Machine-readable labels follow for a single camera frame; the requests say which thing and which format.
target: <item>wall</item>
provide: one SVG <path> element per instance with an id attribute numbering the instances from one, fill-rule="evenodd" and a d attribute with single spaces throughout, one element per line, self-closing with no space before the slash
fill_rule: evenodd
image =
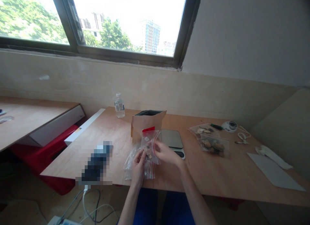
<path id="1" fill-rule="evenodd" d="M 310 90 L 301 89 L 251 133 L 310 181 Z"/>
<path id="2" fill-rule="evenodd" d="M 301 89 L 250 132 L 310 181 L 310 90 Z M 309 224 L 310 208 L 257 202 L 271 225 Z"/>
<path id="3" fill-rule="evenodd" d="M 183 71 L 304 86 L 309 8 L 305 0 L 201 0 Z"/>
<path id="4" fill-rule="evenodd" d="M 233 119 L 250 128 L 296 89 L 257 81 L 157 68 L 0 51 L 0 95 L 76 101 L 88 116 L 113 106 L 121 92 L 125 107 Z M 40 80 L 48 75 L 49 80 Z"/>
<path id="5" fill-rule="evenodd" d="M 121 92 L 126 108 L 250 128 L 310 82 L 309 23 L 302 0 L 201 0 L 182 72 L 5 50 L 0 94 L 77 101 L 90 116 Z"/>

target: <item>blurred bottle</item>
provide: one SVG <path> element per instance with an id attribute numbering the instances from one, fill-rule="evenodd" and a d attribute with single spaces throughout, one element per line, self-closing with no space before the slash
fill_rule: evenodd
<path id="1" fill-rule="evenodd" d="M 116 116 L 118 118 L 125 117 L 124 100 L 120 97 L 120 93 L 116 94 L 114 104 L 115 104 Z"/>

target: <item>window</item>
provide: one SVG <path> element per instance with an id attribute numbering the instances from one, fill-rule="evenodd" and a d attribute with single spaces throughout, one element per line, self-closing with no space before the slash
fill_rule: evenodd
<path id="1" fill-rule="evenodd" d="M 69 44 L 54 3 L 0 0 L 0 14 L 2 37 Z"/>
<path id="2" fill-rule="evenodd" d="M 0 0 L 0 47 L 180 68 L 199 3 Z"/>

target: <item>wooden table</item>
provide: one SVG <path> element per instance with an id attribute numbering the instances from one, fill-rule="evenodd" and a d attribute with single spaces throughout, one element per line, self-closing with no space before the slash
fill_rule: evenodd
<path id="1" fill-rule="evenodd" d="M 123 166 L 133 148 L 130 137 L 131 116 L 137 110 L 126 110 L 124 118 L 117 118 L 115 108 L 107 108 L 72 144 L 68 146 L 41 174 L 75 179 L 87 165 L 87 158 L 98 141 L 113 141 L 113 156 L 104 181 L 130 185 L 124 180 Z M 273 186 L 246 154 L 256 153 L 260 143 L 253 137 L 249 145 L 235 144 L 237 134 L 221 131 L 222 138 L 230 140 L 228 158 L 213 156 L 201 150 L 196 138 L 187 128 L 201 123 L 200 120 L 222 124 L 225 120 L 167 114 L 162 128 L 178 130 L 184 145 L 185 162 L 201 194 L 253 201 L 274 202 L 310 207 L 310 184 L 294 170 L 286 171 L 306 192 Z M 162 163 L 155 167 L 156 179 L 144 180 L 143 187 L 184 191 L 176 168 Z"/>
<path id="2" fill-rule="evenodd" d="M 0 124 L 0 151 L 78 105 L 75 102 L 0 97 L 0 109 L 6 111 L 0 118 L 14 117 L 14 120 Z"/>

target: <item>person's right hand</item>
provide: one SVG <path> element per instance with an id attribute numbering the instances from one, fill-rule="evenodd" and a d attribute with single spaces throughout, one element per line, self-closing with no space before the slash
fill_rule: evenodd
<path id="1" fill-rule="evenodd" d="M 160 149 L 160 152 L 155 149 L 155 155 L 162 161 L 178 165 L 183 162 L 182 158 L 178 156 L 174 151 L 171 150 L 166 144 L 163 142 L 156 140 L 155 144 Z"/>

